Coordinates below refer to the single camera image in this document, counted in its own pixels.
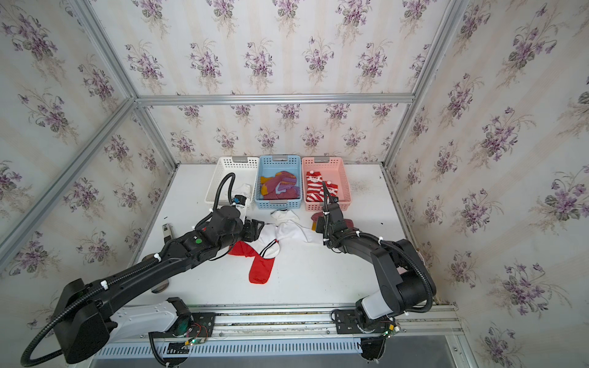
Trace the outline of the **white sock with black stripes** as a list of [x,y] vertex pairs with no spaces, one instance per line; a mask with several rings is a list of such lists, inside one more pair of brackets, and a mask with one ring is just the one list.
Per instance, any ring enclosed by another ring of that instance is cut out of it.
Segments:
[[263,227],[256,241],[255,249],[263,259],[274,259],[279,254],[280,245],[275,225],[267,224]]

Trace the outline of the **red white striped santa sock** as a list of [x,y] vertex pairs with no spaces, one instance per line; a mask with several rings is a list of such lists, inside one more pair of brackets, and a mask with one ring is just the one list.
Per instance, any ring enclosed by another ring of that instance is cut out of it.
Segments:
[[306,173],[307,202],[323,202],[325,199],[323,177],[319,171],[310,170]]

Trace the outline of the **small white ankle sock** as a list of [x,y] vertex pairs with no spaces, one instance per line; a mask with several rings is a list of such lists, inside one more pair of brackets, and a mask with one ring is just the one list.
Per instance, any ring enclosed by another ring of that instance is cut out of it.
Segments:
[[247,183],[244,183],[236,188],[233,188],[232,197],[243,196],[247,199],[251,199],[252,193],[253,193],[252,186]]

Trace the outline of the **purple yellow sock front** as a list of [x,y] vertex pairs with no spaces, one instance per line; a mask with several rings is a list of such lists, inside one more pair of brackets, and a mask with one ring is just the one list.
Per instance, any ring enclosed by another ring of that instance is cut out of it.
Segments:
[[260,179],[261,189],[260,193],[263,197],[276,194],[276,188],[282,182],[282,176],[265,177]]

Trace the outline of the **purple yellow sock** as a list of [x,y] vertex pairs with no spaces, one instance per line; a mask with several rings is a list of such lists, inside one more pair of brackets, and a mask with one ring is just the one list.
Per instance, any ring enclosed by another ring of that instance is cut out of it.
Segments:
[[[316,230],[317,230],[317,228],[318,228],[318,221],[319,221],[319,219],[320,219],[320,218],[322,218],[322,217],[323,217],[323,212],[320,212],[320,213],[314,213],[314,214],[311,216],[311,220],[312,220],[312,226],[311,226],[311,229],[312,229],[313,231],[316,231]],[[348,228],[354,228],[354,222],[353,222],[351,219],[345,219],[345,223],[346,223],[346,227],[348,227]]]
[[276,188],[282,182],[282,176],[265,177],[260,179],[261,189],[260,193],[263,197],[276,194]]

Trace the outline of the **purple striped sock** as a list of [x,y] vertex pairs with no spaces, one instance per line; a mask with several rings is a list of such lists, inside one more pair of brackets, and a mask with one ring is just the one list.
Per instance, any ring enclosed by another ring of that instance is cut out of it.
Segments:
[[264,200],[300,199],[301,188],[298,184],[298,178],[294,174],[281,171],[274,176],[282,176],[282,182],[280,182],[279,186],[276,188],[276,194],[266,197],[262,196]]

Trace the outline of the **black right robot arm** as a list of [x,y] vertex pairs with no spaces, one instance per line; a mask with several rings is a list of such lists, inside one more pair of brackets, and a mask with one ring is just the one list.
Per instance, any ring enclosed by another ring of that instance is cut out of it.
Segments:
[[329,193],[326,182],[322,185],[325,195],[316,232],[322,235],[324,246],[370,262],[376,274],[378,291],[356,302],[358,325],[366,328],[383,317],[429,312],[437,287],[414,245],[406,239],[388,241],[349,227],[338,198]]

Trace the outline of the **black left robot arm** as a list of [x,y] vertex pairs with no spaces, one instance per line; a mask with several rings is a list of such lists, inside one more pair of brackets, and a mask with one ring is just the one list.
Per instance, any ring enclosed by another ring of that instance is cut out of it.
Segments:
[[77,279],[66,285],[52,319],[24,349],[21,365],[38,366],[60,356],[69,364],[87,360],[121,330],[114,316],[130,301],[165,280],[221,259],[219,251],[231,251],[237,242],[256,240],[263,224],[247,219],[247,198],[233,193],[235,180],[234,173],[226,174],[212,211],[194,230],[165,242],[147,260],[89,284]]

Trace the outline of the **pink plastic basket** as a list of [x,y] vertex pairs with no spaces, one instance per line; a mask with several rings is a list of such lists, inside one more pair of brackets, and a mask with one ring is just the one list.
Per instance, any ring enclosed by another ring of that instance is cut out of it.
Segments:
[[330,182],[332,186],[337,185],[335,195],[339,199],[341,210],[346,211],[351,205],[351,187],[343,159],[335,156],[302,158],[305,209],[308,212],[316,213],[321,210],[323,200],[313,201],[308,195],[310,192],[308,178],[311,177],[311,172],[313,172],[315,177],[321,175],[324,182]]

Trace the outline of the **blue plastic basket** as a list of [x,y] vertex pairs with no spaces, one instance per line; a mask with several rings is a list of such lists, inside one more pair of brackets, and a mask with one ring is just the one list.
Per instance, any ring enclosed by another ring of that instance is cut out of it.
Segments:
[[302,199],[300,156],[261,156],[255,189],[257,207],[279,210],[298,209]]

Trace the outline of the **plain red sock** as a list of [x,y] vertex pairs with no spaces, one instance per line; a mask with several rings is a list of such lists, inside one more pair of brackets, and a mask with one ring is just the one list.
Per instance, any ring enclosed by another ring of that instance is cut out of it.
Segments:
[[253,258],[248,273],[248,280],[251,284],[264,285],[270,279],[275,260],[265,259],[260,256],[250,244],[246,242],[237,242],[229,251],[229,254],[236,257]]

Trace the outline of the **brown plaid cylinder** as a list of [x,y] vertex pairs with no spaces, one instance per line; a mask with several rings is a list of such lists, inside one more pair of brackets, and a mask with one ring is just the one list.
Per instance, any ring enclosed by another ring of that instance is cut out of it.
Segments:
[[151,288],[151,292],[153,294],[159,294],[162,293],[163,291],[165,291],[170,285],[170,282],[168,280],[165,280],[164,282],[161,282],[157,285],[155,285],[153,288]]

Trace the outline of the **aluminium rail front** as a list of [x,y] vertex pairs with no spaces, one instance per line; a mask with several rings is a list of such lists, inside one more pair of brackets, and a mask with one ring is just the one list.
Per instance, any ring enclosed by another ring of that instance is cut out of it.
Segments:
[[[213,336],[208,340],[262,340],[320,338],[332,336],[377,337],[379,334],[337,334],[331,321],[334,309],[354,305],[193,305],[192,313],[216,314]],[[461,323],[451,306],[434,306],[426,314],[407,313],[394,317],[400,332],[395,335],[463,336]]]

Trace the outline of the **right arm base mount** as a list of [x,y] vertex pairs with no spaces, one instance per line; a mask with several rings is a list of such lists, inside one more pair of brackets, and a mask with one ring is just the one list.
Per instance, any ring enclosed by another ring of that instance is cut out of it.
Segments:
[[331,321],[335,324],[337,334],[379,334],[394,335],[400,328],[393,317],[386,315],[377,319],[369,319],[358,309],[334,309],[331,311]]

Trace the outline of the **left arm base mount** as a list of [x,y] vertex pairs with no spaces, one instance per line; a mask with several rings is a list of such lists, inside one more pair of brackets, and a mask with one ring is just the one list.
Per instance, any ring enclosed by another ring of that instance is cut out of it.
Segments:
[[155,339],[182,338],[190,340],[190,344],[204,343],[213,336],[216,321],[216,314],[192,313],[191,317],[181,317],[175,322],[170,330],[166,332],[154,332]]

